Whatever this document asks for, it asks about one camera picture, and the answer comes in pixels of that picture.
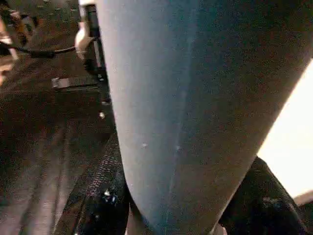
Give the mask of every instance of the black fabric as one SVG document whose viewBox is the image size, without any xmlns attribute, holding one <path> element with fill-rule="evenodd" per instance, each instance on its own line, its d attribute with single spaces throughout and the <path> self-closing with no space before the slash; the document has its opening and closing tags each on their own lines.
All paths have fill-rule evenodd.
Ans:
<svg viewBox="0 0 313 235">
<path fill-rule="evenodd" d="M 309 220 L 308 212 L 295 204 L 267 164 L 256 157 L 219 223 L 230 235 L 294 235 L 306 234 Z"/>
<path fill-rule="evenodd" d="M 28 47 L 72 46 L 77 30 L 50 22 Z M 103 157 L 113 128 L 98 117 L 98 92 L 51 88 L 54 77 L 84 74 L 75 52 L 53 59 L 21 56 L 0 86 L 2 235 L 52 234 L 76 180 Z"/>
<path fill-rule="evenodd" d="M 54 235 L 123 235 L 128 212 L 129 194 L 114 133 L 101 160 L 89 165 L 77 180 Z"/>
</svg>

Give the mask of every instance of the gray plastic surface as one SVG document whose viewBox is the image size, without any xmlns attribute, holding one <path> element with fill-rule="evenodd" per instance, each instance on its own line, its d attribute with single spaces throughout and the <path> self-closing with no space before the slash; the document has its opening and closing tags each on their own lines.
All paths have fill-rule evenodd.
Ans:
<svg viewBox="0 0 313 235">
<path fill-rule="evenodd" d="M 312 1 L 98 2 L 141 214 L 129 235 L 211 231 L 312 56 L 309 9 Z"/>
</svg>

